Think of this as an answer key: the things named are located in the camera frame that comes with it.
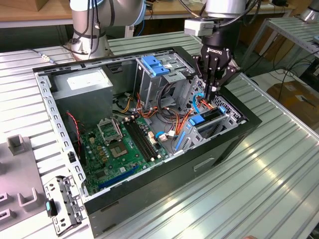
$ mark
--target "metal bracket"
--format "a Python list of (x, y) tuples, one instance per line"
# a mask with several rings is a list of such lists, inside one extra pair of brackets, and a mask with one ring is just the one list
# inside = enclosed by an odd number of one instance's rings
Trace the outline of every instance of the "metal bracket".
[(46, 197), (49, 201), (53, 199), (57, 209), (52, 221), (58, 236), (82, 223), (84, 206), (72, 176), (53, 178), (44, 185), (44, 189)]

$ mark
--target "metal table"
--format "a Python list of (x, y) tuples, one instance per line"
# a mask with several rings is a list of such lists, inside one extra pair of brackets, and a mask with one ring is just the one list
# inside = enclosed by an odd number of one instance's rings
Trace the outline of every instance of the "metal table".
[(296, 17), (283, 17), (283, 18), (269, 18), (266, 19), (261, 25), (259, 31), (254, 37), (252, 43), (249, 45), (242, 62), (241, 67), (245, 68), (250, 54), (255, 49), (260, 38), (264, 34), (267, 27), (274, 30), (272, 37), (266, 42), (261, 54), (269, 47), (271, 42), (274, 40), (276, 34), (280, 34), (285, 38), (292, 41), (294, 44), (298, 45), (299, 51), (297, 51), (292, 57), (293, 60), (297, 58), (302, 49), (308, 51), (309, 53), (315, 53), (319, 51), (319, 45), (313, 41), (314, 36), (319, 35), (319, 23), (309, 24)]
[[(174, 45), (198, 54), (200, 41), (182, 32), (110, 41), (115, 54)], [(39, 49), (58, 63), (61, 47)], [(29, 51), (0, 54), (0, 140), (31, 137), (42, 183), (68, 175), (31, 69), (44, 66)], [(223, 163), (116, 225), (99, 238), (306, 238), (319, 221), (319, 137), (245, 75), (227, 88), (263, 121)], [(92, 238), (88, 219), (65, 236)], [(0, 238), (55, 238), (42, 212)]]

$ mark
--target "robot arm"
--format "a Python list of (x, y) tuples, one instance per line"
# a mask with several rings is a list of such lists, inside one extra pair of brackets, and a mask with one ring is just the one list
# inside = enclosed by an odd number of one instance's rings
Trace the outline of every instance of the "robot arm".
[(105, 28), (136, 25), (146, 11), (145, 0), (71, 0), (74, 35), (71, 49), (79, 60), (110, 54)]
[(207, 0), (208, 17), (185, 21), (186, 34), (201, 36), (201, 55), (194, 56), (197, 72), (206, 83), (205, 98), (211, 101), (220, 87), (240, 72), (232, 56), (239, 39), (241, 22), (261, 0)]

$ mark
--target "aluminum extrusion table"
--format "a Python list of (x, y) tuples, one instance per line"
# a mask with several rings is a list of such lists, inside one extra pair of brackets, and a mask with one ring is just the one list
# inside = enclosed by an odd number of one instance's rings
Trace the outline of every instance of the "aluminum extrusion table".
[(295, 61), (302, 49), (309, 53), (318, 52), (314, 54), (314, 56), (319, 57), (319, 45), (313, 41), (314, 36), (319, 35), (318, 22), (309, 24), (296, 17), (269, 18), (263, 22), (252, 43), (249, 45), (241, 64), (242, 68), (245, 68), (250, 54), (255, 49), (267, 27), (273, 29), (274, 32), (272, 37), (270, 37), (270, 40), (266, 42), (261, 54), (269, 47), (271, 42), (274, 40), (274, 36), (276, 34), (280, 34), (300, 47), (292, 57), (293, 61)]
[[(181, 45), (200, 52), (200, 41), (182, 32), (111, 40), (115, 54)], [(61, 47), (38, 49), (56, 62), (71, 62)], [(29, 51), (0, 54), (0, 142), (20, 133), (31, 138), (42, 183), (68, 175), (32, 68), (44, 66)], [(227, 88), (263, 122), (231, 156), (116, 225), (98, 238), (306, 238), (319, 221), (319, 137), (241, 74)], [(46, 212), (0, 238), (55, 238)], [(68, 239), (92, 238), (89, 221)]]

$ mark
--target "red wire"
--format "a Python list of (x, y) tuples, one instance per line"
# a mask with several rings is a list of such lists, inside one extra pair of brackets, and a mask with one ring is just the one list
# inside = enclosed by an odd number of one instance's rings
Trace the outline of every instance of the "red wire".
[(76, 133), (77, 133), (77, 136), (78, 136), (78, 144), (79, 144), (79, 155), (80, 155), (80, 133), (79, 133), (79, 127), (78, 127), (78, 123), (77, 123), (77, 121), (75, 120), (75, 117), (72, 115), (72, 114), (70, 114), (69, 112), (66, 112), (66, 114), (68, 115), (68, 116), (70, 116), (72, 119), (73, 119), (73, 122), (75, 123), (75, 127), (76, 127)]

